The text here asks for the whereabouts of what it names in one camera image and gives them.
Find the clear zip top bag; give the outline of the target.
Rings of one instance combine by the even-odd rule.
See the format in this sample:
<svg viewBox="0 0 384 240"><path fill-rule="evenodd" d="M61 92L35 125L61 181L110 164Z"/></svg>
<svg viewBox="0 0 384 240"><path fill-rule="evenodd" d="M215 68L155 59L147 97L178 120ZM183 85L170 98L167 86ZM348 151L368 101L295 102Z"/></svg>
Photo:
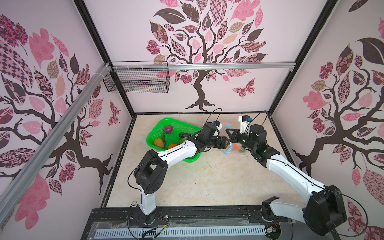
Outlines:
<svg viewBox="0 0 384 240"><path fill-rule="evenodd" d="M232 129L233 127L232 126L224 126L222 127L222 130L226 130L226 129ZM226 149L226 150L222 150L222 152L225 154L225 155L228 155L230 152L232 151L235 151L233 149L233 144L230 143L229 147Z"/></svg>

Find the green plastic basket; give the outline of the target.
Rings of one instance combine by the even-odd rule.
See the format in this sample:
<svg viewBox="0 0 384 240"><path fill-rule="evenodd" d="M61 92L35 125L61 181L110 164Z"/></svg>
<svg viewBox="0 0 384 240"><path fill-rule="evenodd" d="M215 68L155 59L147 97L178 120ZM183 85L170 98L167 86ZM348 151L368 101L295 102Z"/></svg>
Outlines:
<svg viewBox="0 0 384 240"><path fill-rule="evenodd" d="M163 129L166 126L173 126L174 130L171 134L166 134L166 144L164 149L160 149L154 145L155 139L162 138ZM179 136L180 133L183 134L194 134L199 132L201 129L193 125L172 119L165 118L159 121L154 128L151 130L147 136L146 142L147 145L156 151L159 152L159 157L161 160L167 162L169 167L174 166L175 164L185 161L187 163L192 163L200 157L195 145ZM172 149L168 149L171 144L177 144L178 146Z"/></svg>

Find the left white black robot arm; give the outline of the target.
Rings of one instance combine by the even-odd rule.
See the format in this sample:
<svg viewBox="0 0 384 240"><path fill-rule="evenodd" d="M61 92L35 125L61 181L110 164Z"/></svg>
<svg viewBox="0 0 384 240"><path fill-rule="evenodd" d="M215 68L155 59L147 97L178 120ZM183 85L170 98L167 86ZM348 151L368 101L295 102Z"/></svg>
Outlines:
<svg viewBox="0 0 384 240"><path fill-rule="evenodd" d="M140 216L145 224L154 222L156 217L156 191L162 186L167 170L175 164L193 158L211 148L226 149L229 140L220 136L222 124L219 121L207 122L202 129L174 148L162 152L149 150L133 171L135 182L141 193Z"/></svg>

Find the brown potato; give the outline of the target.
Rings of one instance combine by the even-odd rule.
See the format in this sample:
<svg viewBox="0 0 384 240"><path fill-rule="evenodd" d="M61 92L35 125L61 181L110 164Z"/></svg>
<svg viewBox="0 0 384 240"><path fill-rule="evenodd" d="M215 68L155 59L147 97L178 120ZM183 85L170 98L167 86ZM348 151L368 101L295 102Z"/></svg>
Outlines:
<svg viewBox="0 0 384 240"><path fill-rule="evenodd" d="M161 138L155 139L154 145L156 147L160 148L160 149L164 149L165 148L165 142Z"/></svg>

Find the orange carrot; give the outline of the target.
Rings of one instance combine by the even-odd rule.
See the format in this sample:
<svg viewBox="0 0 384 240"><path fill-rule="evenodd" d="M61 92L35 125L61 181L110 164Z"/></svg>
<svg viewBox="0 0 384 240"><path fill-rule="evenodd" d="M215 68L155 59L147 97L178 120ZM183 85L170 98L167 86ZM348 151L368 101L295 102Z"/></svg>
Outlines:
<svg viewBox="0 0 384 240"><path fill-rule="evenodd" d="M233 149L238 151L238 152L244 152L245 150L243 149L242 146L239 146L238 144L233 144Z"/></svg>

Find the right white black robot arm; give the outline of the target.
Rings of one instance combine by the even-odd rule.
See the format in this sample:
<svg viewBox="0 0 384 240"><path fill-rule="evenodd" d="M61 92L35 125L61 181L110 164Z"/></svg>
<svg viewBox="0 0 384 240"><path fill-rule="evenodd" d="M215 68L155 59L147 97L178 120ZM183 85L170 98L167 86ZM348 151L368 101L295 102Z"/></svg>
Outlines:
<svg viewBox="0 0 384 240"><path fill-rule="evenodd" d="M285 217L305 223L310 230L324 236L347 221L341 191L334 185L326 186L291 164L267 143L267 132L261 125L252 125L248 132L227 129L229 141L240 144L266 169L274 172L293 187L304 199L304 204L271 197L262 203L262 217L273 221Z"/></svg>

